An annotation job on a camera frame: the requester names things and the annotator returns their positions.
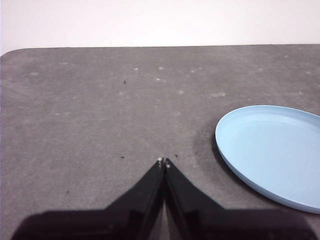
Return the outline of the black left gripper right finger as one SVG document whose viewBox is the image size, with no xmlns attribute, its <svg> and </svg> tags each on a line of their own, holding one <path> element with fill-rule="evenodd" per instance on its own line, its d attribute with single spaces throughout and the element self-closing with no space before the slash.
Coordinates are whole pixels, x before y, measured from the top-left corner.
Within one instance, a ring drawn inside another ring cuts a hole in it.
<svg viewBox="0 0 320 240">
<path fill-rule="evenodd" d="M 300 215 L 277 209 L 226 209 L 164 160 L 164 193 L 170 218 L 183 240 L 315 240 Z"/>
</svg>

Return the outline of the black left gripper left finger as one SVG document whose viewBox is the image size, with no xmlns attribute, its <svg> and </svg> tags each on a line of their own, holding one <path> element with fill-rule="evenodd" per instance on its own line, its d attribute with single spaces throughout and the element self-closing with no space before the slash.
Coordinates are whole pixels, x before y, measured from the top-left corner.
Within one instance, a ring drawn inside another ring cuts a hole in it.
<svg viewBox="0 0 320 240">
<path fill-rule="evenodd" d="M 51 210 L 26 217 L 14 240 L 147 240 L 163 205 L 163 158 L 104 209 Z"/>
</svg>

